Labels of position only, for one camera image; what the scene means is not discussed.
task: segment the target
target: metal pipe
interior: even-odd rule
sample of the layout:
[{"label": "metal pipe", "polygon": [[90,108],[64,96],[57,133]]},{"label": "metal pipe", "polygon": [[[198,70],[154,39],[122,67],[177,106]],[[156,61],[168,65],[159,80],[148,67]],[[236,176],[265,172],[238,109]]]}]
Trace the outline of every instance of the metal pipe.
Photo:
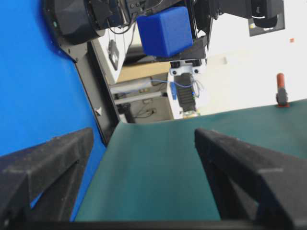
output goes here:
[{"label": "metal pipe", "polygon": [[110,90],[112,94],[117,93],[126,93],[126,92],[134,92],[146,88],[152,87],[151,78],[142,78],[142,79],[136,79],[136,80],[130,80],[123,83],[119,83],[116,85],[111,85]]}]

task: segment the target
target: screw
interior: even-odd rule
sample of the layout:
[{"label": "screw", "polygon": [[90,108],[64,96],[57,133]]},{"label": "screw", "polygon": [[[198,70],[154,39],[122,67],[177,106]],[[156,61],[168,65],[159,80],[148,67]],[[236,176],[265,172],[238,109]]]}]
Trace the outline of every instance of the screw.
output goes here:
[{"label": "screw", "polygon": [[9,224],[10,224],[10,219],[9,219],[9,218],[5,219],[5,220],[4,220],[4,223],[3,223],[3,226],[4,226],[5,228],[7,228],[7,227],[9,226]]}]

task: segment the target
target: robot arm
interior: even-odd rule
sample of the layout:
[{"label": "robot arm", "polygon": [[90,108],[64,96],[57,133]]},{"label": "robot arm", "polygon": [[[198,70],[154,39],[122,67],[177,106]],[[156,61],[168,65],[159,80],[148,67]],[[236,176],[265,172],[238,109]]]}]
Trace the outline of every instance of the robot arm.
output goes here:
[{"label": "robot arm", "polygon": [[[73,47],[103,36],[105,29],[130,28],[138,16],[182,5],[189,10],[194,47],[171,58],[157,60],[203,59],[213,19],[229,13],[254,18],[258,27],[271,28],[277,24],[282,4],[283,0],[43,0],[45,18],[58,46],[76,62],[77,56],[82,54],[74,52]],[[205,40],[196,40],[196,29],[206,33]]]}]

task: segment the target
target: white wall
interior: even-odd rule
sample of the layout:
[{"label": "white wall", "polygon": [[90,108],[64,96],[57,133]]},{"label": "white wall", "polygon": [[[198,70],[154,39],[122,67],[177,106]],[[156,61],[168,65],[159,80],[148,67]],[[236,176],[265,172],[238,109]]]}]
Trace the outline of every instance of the white wall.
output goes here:
[{"label": "white wall", "polygon": [[249,37],[245,19],[223,15],[214,22],[208,69],[202,80],[210,102],[200,109],[202,115],[276,104],[279,72],[286,76],[290,101],[307,98],[307,3],[284,3],[283,31]]}]

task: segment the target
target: black metal frame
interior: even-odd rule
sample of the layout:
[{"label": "black metal frame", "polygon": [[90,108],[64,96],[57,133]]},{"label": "black metal frame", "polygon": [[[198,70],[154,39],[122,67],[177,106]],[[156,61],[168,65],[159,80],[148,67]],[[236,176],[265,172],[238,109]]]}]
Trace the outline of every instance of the black metal frame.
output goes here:
[{"label": "black metal frame", "polygon": [[222,219],[307,227],[307,161],[199,129],[195,143]]},{"label": "black metal frame", "polygon": [[75,65],[93,109],[101,139],[107,145],[120,119],[94,47],[95,42],[98,41],[87,44],[87,54]]},{"label": "black metal frame", "polygon": [[0,230],[18,222],[69,221],[93,144],[87,128],[1,157]]}]

